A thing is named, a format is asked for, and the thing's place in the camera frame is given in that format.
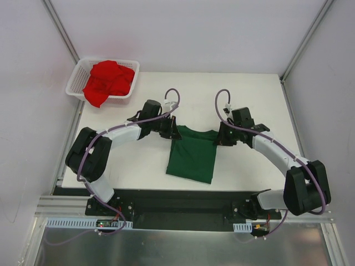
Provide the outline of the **green t shirt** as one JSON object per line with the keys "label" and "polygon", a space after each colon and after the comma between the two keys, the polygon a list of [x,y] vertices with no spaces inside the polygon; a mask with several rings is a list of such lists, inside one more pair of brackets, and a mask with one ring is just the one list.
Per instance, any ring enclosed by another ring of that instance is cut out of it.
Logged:
{"label": "green t shirt", "polygon": [[172,140],[166,174],[210,185],[214,174],[218,132],[177,127],[181,139]]}

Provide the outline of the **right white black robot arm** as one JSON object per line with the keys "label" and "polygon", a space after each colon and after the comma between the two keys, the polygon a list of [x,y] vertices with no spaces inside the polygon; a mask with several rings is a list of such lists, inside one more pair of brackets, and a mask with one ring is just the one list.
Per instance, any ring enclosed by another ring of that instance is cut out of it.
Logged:
{"label": "right white black robot arm", "polygon": [[238,208],[240,215],[256,220],[269,210],[282,209],[295,216],[304,213],[322,215],[331,201],[325,165],[294,154],[277,141],[264,124],[255,124],[248,108],[224,107],[227,118],[220,122],[215,144],[234,146],[238,142],[264,155],[285,177],[281,190],[254,193]]}

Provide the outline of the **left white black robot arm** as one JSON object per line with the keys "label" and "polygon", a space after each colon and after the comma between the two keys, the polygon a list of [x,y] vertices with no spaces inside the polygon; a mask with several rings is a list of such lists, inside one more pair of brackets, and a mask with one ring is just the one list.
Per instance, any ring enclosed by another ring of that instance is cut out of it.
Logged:
{"label": "left white black robot arm", "polygon": [[80,130],[66,156],[65,165],[99,201],[98,209],[104,215],[114,214],[118,207],[113,199],[114,189],[104,174],[111,150],[141,140],[151,132],[157,132],[164,139],[180,140],[182,136],[176,117],[171,114],[177,107],[177,102],[161,105],[155,100],[147,100],[141,110],[121,125],[101,131],[89,127]]}

